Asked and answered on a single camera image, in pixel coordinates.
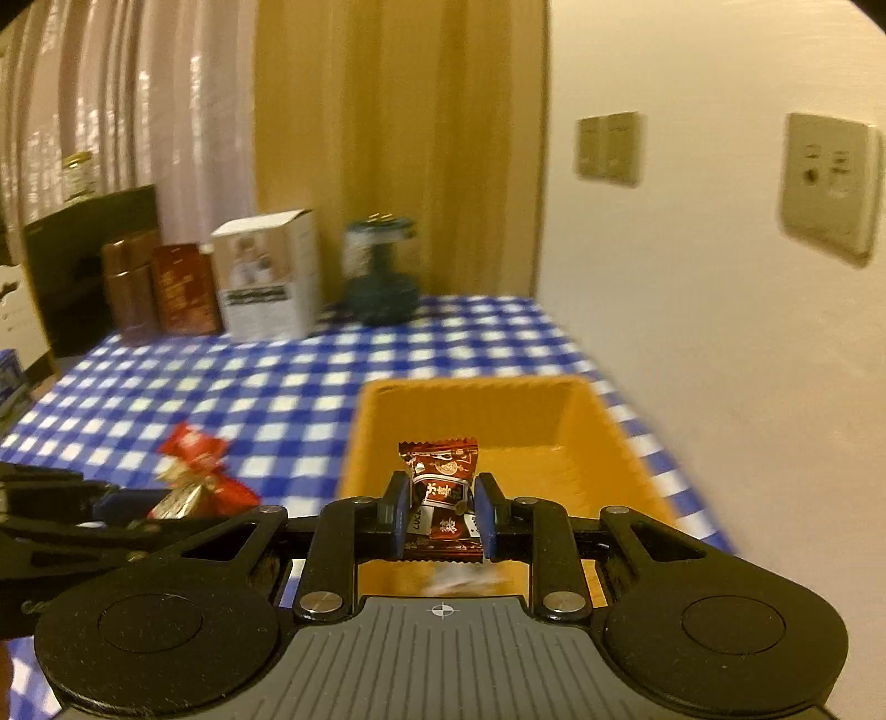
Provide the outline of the white carved chair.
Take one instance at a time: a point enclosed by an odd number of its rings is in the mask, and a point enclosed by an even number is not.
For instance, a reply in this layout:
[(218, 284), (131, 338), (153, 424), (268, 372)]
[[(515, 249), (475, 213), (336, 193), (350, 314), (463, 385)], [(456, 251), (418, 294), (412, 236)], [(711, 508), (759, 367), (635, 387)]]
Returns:
[(22, 265), (0, 267), (2, 307), (0, 341), (3, 349), (13, 349), (19, 366), (27, 371), (49, 352), (49, 342), (38, 305), (34, 301), (29, 276)]

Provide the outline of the double wall outlet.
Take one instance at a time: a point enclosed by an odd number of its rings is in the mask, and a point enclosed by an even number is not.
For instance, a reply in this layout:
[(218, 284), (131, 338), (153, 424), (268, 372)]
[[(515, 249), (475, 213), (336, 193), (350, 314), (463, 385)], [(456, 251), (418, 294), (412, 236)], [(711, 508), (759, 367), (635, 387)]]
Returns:
[(643, 114), (618, 112), (576, 123), (575, 171), (584, 180), (637, 188), (641, 182)]

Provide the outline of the orange plastic tray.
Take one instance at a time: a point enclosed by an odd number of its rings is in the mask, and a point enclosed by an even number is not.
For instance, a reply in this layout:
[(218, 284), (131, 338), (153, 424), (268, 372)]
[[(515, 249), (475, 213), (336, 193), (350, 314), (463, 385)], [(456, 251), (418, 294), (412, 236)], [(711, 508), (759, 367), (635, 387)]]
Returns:
[(357, 398), (338, 493), (380, 496), (404, 470), (404, 441), (473, 438), (477, 468), (504, 495), (538, 496), (574, 517), (625, 506), (673, 525), (656, 492), (589, 381), (561, 377), (380, 379)]

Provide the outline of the blue milk carton box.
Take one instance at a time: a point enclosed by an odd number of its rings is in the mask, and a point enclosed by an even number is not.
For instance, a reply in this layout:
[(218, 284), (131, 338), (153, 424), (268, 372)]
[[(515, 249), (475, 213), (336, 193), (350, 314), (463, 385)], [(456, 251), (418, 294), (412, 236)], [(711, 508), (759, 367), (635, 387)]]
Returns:
[(29, 381), (19, 366), (17, 351), (11, 348), (3, 349), (0, 357), (0, 402), (3, 417), (32, 402)]

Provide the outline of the green glass jar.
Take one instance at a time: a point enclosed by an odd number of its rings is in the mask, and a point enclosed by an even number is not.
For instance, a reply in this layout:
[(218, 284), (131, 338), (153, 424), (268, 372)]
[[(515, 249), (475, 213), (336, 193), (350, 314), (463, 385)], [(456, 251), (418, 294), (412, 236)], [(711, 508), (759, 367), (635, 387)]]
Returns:
[(418, 280), (398, 265), (399, 246), (413, 234), (413, 220), (392, 214), (374, 213), (346, 228), (342, 246), (346, 305), (365, 326), (398, 326), (416, 313)]

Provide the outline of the beige wall socket plate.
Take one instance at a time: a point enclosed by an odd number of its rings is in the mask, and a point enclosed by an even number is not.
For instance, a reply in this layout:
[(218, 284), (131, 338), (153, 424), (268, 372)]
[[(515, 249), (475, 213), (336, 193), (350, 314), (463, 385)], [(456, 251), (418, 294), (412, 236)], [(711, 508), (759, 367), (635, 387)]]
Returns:
[(784, 233), (853, 267), (874, 254), (882, 134), (862, 121), (792, 112), (785, 120), (779, 220)]

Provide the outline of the black chair back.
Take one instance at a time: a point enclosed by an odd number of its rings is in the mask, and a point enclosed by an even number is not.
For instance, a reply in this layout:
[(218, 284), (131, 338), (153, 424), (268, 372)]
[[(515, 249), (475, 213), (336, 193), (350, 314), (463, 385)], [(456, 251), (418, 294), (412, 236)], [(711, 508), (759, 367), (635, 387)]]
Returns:
[(82, 356), (114, 327), (105, 298), (105, 244), (158, 226), (156, 191), (141, 186), (84, 199), (24, 228), (25, 264), (55, 356)]

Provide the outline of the white product box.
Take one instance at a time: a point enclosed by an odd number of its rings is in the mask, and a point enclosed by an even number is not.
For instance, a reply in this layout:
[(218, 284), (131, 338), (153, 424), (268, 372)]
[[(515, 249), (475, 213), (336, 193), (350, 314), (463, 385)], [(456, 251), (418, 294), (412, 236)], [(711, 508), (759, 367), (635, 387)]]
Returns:
[(229, 220), (204, 247), (231, 339), (300, 341), (314, 332), (321, 312), (314, 212), (298, 208)]

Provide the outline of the beige window curtain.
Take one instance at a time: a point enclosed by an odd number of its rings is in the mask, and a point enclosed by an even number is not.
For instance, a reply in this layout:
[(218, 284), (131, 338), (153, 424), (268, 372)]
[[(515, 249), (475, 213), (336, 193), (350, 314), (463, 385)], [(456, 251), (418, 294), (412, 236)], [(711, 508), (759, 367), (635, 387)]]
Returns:
[(2, 31), (2, 218), (66, 203), (89, 153), (99, 195), (150, 186), (168, 243), (257, 210), (254, 2), (33, 2)]

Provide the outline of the dark red candy packet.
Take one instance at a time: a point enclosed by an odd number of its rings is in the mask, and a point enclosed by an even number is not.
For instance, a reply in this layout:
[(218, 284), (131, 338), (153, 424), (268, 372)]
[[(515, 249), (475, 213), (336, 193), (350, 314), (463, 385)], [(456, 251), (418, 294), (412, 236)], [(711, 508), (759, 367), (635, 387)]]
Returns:
[(410, 480), (404, 558), (480, 563), (482, 540), (475, 515), (479, 444), (475, 438), (401, 443)]

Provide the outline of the red gold snack packet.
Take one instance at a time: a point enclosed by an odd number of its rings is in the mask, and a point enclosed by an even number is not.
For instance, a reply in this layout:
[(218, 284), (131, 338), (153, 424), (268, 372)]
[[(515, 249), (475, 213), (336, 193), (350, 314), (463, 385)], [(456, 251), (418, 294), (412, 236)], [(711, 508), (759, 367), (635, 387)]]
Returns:
[(169, 459), (167, 469), (159, 476), (168, 493), (154, 504), (148, 519), (233, 517), (258, 507), (260, 495), (226, 472), (229, 448), (224, 438), (180, 421), (159, 447), (159, 453)]

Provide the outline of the brown cylindrical tin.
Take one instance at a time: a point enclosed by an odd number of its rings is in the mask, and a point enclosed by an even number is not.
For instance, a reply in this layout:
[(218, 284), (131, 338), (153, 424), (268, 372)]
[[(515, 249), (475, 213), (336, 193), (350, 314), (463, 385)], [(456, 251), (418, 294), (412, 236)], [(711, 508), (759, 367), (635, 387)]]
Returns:
[(144, 345), (161, 334), (154, 300), (152, 258), (161, 246), (158, 229), (123, 235), (101, 248), (105, 296), (126, 345)]

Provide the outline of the blue white checkered tablecloth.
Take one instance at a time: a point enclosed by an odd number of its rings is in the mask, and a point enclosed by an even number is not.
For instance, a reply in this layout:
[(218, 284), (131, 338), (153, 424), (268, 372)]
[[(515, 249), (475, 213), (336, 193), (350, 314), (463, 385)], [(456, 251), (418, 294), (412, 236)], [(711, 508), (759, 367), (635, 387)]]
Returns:
[(186, 420), (230, 441), (236, 479), (312, 515), (335, 492), (368, 381), (576, 373), (622, 426), (679, 528), (727, 549), (715, 516), (619, 390), (538, 303), (518, 297), (428, 299), (407, 326), (382, 328), (329, 311), (302, 342), (197, 336), (126, 347), (108, 336), (13, 426), (2, 458), (147, 487), (165, 464), (159, 443)]

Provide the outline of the dark red gift box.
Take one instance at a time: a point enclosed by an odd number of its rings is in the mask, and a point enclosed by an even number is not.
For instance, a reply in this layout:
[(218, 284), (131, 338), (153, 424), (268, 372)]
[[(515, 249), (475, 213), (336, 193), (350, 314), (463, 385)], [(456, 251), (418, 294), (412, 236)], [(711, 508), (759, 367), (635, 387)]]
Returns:
[(167, 335), (221, 333), (210, 258), (194, 243), (162, 244), (152, 254), (154, 296)]

